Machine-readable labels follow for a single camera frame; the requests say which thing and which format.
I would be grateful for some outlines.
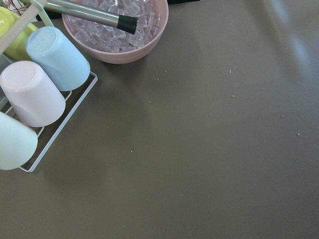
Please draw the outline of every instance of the gray countertop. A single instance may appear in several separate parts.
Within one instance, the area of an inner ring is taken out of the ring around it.
[[[0,238],[317,239],[318,23],[202,0],[137,62],[84,53],[97,84],[33,173],[0,172]]]

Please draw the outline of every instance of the pink bowl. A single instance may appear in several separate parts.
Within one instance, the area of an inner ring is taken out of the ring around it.
[[[137,61],[141,59],[142,57],[146,56],[158,43],[165,27],[168,21],[168,4],[167,0],[151,0],[151,2],[154,4],[154,10],[158,13],[162,14],[162,21],[159,26],[159,33],[157,36],[147,45],[133,51],[128,52],[120,52],[120,53],[109,53],[104,51],[98,51],[93,48],[90,48],[80,42],[78,39],[74,37],[74,33],[76,32],[76,28],[73,26],[72,22],[70,21],[70,18],[68,15],[62,15],[63,23],[68,31],[68,33],[71,35],[71,37],[91,56],[112,64],[125,64],[130,63],[133,61]]]

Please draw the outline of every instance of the cup rack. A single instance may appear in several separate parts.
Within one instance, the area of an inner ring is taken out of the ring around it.
[[[32,0],[31,6],[25,11],[25,13],[13,24],[9,31],[0,38],[0,55],[7,49],[7,47],[14,41],[14,39],[24,30],[24,28],[35,18],[37,14],[41,17],[46,26],[53,26],[50,18],[45,13],[43,7],[47,3],[46,0]],[[63,127],[69,121],[73,113],[79,107],[81,102],[93,88],[97,82],[97,75],[90,72],[88,79],[79,88],[69,91],[61,92],[65,98],[65,111],[62,116],[54,123],[45,127],[33,127],[38,136],[38,145],[35,153],[24,165],[19,167],[25,172],[33,172],[37,167],[47,150],[50,148],[54,140],[57,138]],[[10,117],[19,120],[18,116],[14,112],[14,109],[10,105],[5,95],[0,90],[0,111],[9,115]]]

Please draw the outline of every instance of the white cup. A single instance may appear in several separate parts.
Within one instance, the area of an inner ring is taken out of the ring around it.
[[[10,170],[25,164],[37,144],[33,129],[0,112],[0,169]]]
[[[65,110],[65,99],[36,63],[18,61],[0,75],[0,86],[25,125],[42,127],[55,122]]]

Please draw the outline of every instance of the black muddler tip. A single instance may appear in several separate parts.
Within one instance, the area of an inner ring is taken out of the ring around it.
[[[137,24],[137,17],[119,15],[119,22],[117,28],[134,35]]]

